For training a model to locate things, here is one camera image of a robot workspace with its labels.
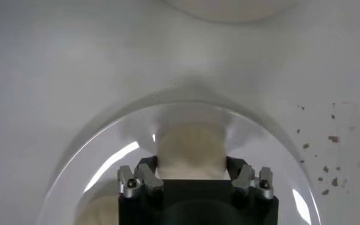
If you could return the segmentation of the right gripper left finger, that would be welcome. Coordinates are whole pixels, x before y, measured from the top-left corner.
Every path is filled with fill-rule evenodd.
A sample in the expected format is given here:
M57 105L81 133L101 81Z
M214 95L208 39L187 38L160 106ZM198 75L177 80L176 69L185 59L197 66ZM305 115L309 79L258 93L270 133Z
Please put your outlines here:
M157 156L142 158L134 171L129 166L121 166L117 171L118 191L124 197L138 197L142 191L151 196L160 196L164 182L156 175Z

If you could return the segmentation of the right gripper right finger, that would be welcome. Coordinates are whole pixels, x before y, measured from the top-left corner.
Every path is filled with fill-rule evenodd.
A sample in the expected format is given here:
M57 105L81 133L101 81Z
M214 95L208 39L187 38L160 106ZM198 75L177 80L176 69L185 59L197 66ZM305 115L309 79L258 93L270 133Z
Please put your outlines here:
M259 176L255 170L241 158L226 157L226 169L229 173L232 185L248 195L251 189L261 199L274 198L273 173L271 168L262 167Z

